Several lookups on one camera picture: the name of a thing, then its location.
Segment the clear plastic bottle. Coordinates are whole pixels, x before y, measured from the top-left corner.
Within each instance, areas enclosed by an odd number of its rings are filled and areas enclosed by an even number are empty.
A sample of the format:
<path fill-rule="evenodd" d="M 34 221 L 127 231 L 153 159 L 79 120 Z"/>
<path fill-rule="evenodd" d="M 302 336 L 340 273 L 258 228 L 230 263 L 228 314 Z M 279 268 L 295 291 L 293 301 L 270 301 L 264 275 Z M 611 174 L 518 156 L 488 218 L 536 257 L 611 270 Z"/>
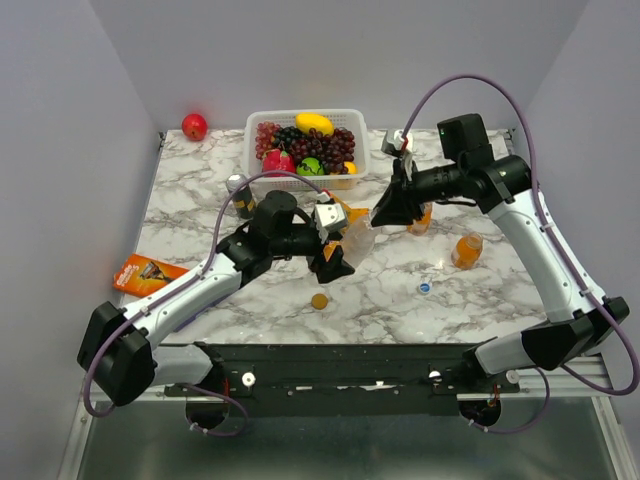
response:
<path fill-rule="evenodd" d="M 343 260 L 354 269 L 357 269 L 373 251 L 375 240 L 380 234 L 380 230 L 380 227 L 374 227 L 371 224 L 369 214 L 365 214 L 355 220 L 341 239 Z"/>

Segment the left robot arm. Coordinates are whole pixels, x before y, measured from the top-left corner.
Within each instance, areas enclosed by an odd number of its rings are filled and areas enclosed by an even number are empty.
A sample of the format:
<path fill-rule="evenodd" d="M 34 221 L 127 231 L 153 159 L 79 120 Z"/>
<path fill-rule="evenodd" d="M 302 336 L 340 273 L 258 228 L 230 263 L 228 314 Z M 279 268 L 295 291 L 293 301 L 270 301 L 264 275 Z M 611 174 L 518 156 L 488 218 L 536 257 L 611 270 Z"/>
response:
<path fill-rule="evenodd" d="M 345 209 L 328 193 L 306 214 L 288 192 L 273 190 L 254 215 L 214 248 L 213 255 L 160 290 L 91 314 L 77 362 L 85 384 L 97 384 L 116 406 L 137 399 L 151 386 L 189 384 L 214 393 L 222 372 L 197 344 L 167 345 L 166 337 L 205 308 L 267 272 L 276 260 L 304 257 L 321 283 L 354 272 L 337 242 L 348 226 Z"/>

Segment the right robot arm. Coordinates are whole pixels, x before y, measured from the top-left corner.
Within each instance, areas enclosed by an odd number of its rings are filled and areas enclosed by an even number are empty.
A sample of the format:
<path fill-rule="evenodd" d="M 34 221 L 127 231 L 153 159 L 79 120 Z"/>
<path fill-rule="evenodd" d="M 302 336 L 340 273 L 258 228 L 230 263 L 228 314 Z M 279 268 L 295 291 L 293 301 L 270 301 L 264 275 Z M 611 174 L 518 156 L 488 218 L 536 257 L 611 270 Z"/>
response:
<path fill-rule="evenodd" d="M 546 319 L 519 333 L 468 350 L 460 379 L 480 392 L 507 370 L 553 370 L 598 345 L 629 314 L 621 297 L 609 297 L 570 251 L 558 253 L 550 239 L 552 217 L 531 187 L 526 162 L 495 159 L 483 120 L 466 114 L 438 125 L 445 166 L 417 168 L 412 143 L 401 131 L 386 133 L 382 151 L 393 158 L 389 186 L 374 208 L 373 226 L 409 225 L 428 203 L 463 197 L 501 230 L 515 249 L 542 300 Z"/>

